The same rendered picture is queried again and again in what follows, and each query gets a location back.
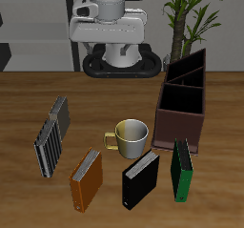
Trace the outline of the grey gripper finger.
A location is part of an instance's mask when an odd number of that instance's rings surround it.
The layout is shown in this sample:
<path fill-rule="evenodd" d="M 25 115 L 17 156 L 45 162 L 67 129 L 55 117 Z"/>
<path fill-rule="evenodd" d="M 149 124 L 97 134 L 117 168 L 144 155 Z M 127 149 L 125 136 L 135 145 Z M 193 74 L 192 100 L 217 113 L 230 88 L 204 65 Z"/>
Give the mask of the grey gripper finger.
<path fill-rule="evenodd" d="M 124 47 L 120 49 L 120 55 L 126 55 L 127 49 L 130 47 L 131 44 L 126 44 Z"/>
<path fill-rule="evenodd" d="M 83 42 L 84 47 L 87 50 L 87 54 L 92 54 L 93 53 L 93 47 L 89 45 L 88 42 Z"/>

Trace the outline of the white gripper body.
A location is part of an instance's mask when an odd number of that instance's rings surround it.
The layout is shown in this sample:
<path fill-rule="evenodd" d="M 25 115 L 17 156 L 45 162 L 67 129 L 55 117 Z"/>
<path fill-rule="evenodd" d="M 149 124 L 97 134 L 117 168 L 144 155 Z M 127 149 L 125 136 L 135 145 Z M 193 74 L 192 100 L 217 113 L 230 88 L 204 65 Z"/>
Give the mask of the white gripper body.
<path fill-rule="evenodd" d="M 91 18 L 73 16 L 70 39 L 74 42 L 140 44 L 144 41 L 147 13 L 143 10 L 125 10 L 114 24 L 100 24 Z"/>

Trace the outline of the dark grey book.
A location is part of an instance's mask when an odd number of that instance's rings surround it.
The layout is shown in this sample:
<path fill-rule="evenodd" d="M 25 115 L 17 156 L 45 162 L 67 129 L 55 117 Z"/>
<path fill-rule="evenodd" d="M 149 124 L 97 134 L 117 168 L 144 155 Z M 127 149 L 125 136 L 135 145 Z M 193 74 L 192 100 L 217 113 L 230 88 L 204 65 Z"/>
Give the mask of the dark grey book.
<path fill-rule="evenodd" d="M 57 96 L 49 112 L 49 117 L 50 120 L 57 121 L 60 140 L 63 140 L 71 124 L 68 99 L 65 96 Z"/>

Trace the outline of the dark brown desk caddy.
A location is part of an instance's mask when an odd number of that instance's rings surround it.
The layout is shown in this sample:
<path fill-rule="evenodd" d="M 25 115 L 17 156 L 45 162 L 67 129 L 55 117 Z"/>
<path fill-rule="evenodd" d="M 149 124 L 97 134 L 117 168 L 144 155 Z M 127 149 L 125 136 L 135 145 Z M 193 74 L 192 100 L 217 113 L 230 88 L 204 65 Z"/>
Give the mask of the dark brown desk caddy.
<path fill-rule="evenodd" d="M 175 140 L 187 140 L 190 154 L 198 155 L 205 118 L 205 71 L 205 49 L 168 65 L 155 111 L 153 149 L 172 151 Z"/>

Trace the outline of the black and white striped book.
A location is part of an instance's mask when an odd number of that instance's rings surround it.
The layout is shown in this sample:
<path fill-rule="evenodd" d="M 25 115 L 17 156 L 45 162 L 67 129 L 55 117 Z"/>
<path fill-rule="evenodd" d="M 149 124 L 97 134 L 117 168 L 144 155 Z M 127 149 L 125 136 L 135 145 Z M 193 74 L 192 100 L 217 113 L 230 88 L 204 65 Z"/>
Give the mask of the black and white striped book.
<path fill-rule="evenodd" d="M 34 143 L 41 175 L 52 177 L 62 152 L 57 121 L 46 119 Z"/>

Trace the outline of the orange-yellow book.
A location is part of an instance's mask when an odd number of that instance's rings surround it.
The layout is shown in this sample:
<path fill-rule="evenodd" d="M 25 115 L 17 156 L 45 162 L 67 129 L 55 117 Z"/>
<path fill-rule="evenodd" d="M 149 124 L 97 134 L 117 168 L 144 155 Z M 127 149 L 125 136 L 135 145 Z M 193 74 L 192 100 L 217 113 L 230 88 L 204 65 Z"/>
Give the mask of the orange-yellow book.
<path fill-rule="evenodd" d="M 103 183 L 101 153 L 89 148 L 69 180 L 74 209 L 84 213 Z"/>

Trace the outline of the green book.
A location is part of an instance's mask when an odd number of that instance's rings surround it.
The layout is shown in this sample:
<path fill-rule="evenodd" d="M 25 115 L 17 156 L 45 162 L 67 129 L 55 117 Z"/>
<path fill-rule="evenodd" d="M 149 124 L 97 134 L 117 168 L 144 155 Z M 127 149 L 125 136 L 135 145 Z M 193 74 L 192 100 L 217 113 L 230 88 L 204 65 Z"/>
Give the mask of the green book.
<path fill-rule="evenodd" d="M 175 140 L 171 164 L 171 177 L 175 202 L 185 202 L 187 200 L 192 176 L 193 164 L 188 142 L 187 140 Z"/>

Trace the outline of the green pot plant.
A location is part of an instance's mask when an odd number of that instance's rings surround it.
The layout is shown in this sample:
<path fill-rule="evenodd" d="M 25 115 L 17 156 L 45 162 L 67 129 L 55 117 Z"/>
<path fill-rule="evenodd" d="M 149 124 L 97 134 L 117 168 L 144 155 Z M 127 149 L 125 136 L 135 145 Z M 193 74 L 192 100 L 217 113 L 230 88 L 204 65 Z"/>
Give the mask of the green pot plant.
<path fill-rule="evenodd" d="M 173 43 L 170 62 L 175 62 L 190 54 L 195 41 L 202 42 L 202 34 L 208 29 L 219 27 L 215 23 L 218 10 L 203 20 L 209 4 L 196 10 L 195 7 L 203 0 L 170 0 L 164 5 L 169 7 L 172 14 L 168 13 L 171 21 L 169 26 L 173 29 Z"/>

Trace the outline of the grey shelf unit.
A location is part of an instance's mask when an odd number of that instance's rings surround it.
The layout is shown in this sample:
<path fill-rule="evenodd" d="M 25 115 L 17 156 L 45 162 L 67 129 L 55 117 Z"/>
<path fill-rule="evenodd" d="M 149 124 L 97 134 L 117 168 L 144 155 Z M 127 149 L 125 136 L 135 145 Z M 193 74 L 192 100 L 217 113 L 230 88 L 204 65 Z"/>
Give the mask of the grey shelf unit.
<path fill-rule="evenodd" d="M 71 72 L 72 0 L 0 0 L 0 72 Z"/>

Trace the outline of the white and yellow mug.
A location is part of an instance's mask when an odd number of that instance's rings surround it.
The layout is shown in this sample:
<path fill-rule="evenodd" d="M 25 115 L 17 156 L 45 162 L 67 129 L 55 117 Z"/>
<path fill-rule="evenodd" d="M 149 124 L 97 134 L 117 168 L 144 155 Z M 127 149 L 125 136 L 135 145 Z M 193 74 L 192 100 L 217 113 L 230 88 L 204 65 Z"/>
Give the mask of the white and yellow mug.
<path fill-rule="evenodd" d="M 137 119 L 120 121 L 112 133 L 104 133 L 104 146 L 108 150 L 118 151 L 127 159 L 136 159 L 143 153 L 149 129 L 147 125 Z M 116 139 L 116 145 L 107 143 L 108 137 Z"/>

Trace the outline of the flat black base plate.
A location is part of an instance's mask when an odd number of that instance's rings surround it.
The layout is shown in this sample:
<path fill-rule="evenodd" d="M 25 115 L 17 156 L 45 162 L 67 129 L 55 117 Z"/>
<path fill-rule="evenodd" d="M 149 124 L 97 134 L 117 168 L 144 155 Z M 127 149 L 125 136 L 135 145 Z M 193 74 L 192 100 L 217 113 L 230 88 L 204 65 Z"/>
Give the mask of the flat black base plate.
<path fill-rule="evenodd" d="M 128 68 L 116 68 L 102 59 L 105 45 L 96 44 L 92 54 L 83 60 L 86 75 L 94 78 L 150 78 L 161 72 L 161 59 L 152 52 L 149 44 L 139 44 L 138 50 L 142 59 Z"/>

